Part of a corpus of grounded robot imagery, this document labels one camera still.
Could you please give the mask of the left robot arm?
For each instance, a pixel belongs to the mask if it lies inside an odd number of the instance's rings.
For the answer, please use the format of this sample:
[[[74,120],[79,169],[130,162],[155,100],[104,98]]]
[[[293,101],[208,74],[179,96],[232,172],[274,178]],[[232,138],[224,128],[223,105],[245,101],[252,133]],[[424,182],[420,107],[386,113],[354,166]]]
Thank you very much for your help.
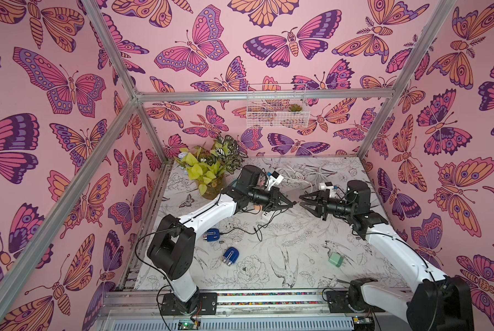
[[[277,171],[267,174],[255,165],[246,165],[208,204],[180,217],[168,214],[161,219],[146,255],[165,275],[180,312],[188,314],[200,307],[200,290],[189,271],[198,238],[249,205],[258,206],[262,212],[292,208],[295,202],[278,188],[283,179]]]

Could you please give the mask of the green charger adapter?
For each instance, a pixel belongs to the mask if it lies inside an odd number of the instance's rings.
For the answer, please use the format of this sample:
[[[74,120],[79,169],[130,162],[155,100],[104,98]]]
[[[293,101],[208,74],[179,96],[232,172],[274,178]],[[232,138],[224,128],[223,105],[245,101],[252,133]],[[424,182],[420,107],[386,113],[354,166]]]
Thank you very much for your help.
[[[332,252],[328,258],[328,262],[333,266],[340,268],[344,263],[344,257],[336,252]]]

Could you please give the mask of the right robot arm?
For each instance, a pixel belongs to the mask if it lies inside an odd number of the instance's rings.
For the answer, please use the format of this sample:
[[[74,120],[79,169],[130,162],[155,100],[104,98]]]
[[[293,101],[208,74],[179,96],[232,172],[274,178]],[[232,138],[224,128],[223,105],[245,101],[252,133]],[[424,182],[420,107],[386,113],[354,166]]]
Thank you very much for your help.
[[[379,285],[372,278],[350,282],[349,308],[362,313],[373,307],[405,321],[411,330],[474,330],[471,289],[460,277],[450,277],[410,247],[390,223],[371,208],[371,190],[363,181],[347,183],[343,199],[331,190],[300,196],[300,205],[313,216],[344,220],[360,239],[388,259],[411,291]]]

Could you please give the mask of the blue clip bottom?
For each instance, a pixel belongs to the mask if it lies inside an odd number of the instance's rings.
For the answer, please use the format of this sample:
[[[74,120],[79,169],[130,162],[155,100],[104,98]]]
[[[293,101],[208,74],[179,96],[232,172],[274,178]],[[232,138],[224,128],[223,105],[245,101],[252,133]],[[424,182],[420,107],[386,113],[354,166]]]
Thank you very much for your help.
[[[222,262],[227,266],[231,266],[238,260],[240,253],[237,248],[230,247],[226,250],[226,252],[222,255]]]

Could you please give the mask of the white power strip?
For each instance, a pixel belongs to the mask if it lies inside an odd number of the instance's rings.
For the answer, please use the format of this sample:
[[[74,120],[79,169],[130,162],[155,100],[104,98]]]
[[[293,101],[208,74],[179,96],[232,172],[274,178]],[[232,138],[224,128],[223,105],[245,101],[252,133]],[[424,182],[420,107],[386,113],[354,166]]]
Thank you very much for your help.
[[[274,214],[275,214],[275,211],[270,211],[270,212],[265,211],[262,213],[262,218],[266,219],[267,221],[270,221]]]

